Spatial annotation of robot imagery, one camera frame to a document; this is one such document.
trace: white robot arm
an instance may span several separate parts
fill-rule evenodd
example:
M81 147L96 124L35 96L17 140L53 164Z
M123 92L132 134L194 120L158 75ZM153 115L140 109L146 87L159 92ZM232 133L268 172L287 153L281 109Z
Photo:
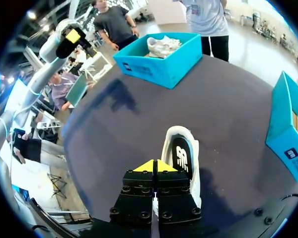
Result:
M65 19L61 21L55 32L49 37L40 50L40 56L46 64L39 69L28 84L28 92L20 109L5 111L0 117L0 150L6 137L9 134L12 123L15 121L19 126L24 126L28 113L41 95L41 91L47 85L55 72L60 70L67 62L68 56L77 45L92 57L97 53L91 44L85 39L86 35L80 29L76 21ZM0 157L0 183L4 189L8 201L16 209L28 224L33 224L33 214L30 209L24 212L25 204L19 204L20 200L15 199L14 191L11 187L11 178L6 163Z

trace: teal cardboard box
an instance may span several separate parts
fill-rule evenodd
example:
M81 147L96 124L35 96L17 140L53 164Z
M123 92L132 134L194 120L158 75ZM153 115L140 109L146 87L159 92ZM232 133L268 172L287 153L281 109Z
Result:
M282 72L272 95L266 144L298 182L298 85Z
M180 40L181 47L165 59L145 57L149 53L147 39L153 37L162 40L164 36ZM201 57L201 35L181 32L148 34L114 55L124 74L169 89L174 88Z

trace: white sneaker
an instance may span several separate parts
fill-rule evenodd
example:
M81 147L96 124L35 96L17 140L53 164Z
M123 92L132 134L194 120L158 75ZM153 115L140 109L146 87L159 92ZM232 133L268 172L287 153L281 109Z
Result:
M164 36L162 40L156 40L153 37L147 39L147 45L149 49L149 56L156 58L166 58L168 55L176 51L181 43L179 40L171 39Z
M161 160L177 170L184 170L190 180L190 193L201 208L199 141L183 126L173 126L166 134ZM158 216L158 200L153 200L153 210Z

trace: white shirt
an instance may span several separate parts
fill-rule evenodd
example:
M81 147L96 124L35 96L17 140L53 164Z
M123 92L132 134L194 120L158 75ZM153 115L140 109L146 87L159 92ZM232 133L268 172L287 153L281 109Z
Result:
M191 32L201 36L228 36L227 20L220 0L182 0L182 2L187 7L187 21Z
M77 57L76 57L76 60L79 62L79 63L85 63L86 61L86 53L84 51L79 51Z

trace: black pants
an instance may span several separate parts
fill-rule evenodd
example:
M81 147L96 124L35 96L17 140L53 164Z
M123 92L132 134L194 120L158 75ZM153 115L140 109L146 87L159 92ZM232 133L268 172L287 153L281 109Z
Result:
M83 64L84 64L84 63L78 63L74 68L71 69L70 73L79 76L78 70L81 68L81 66L82 66Z
M119 50L123 49L124 47L126 47L127 45L131 44L132 42L136 41L138 39L137 36L132 36L120 43L117 43L117 45L119 46Z
M215 58L228 62L228 36L213 36L210 37L212 45L212 53ZM208 37L201 37L202 53L211 55L211 47Z

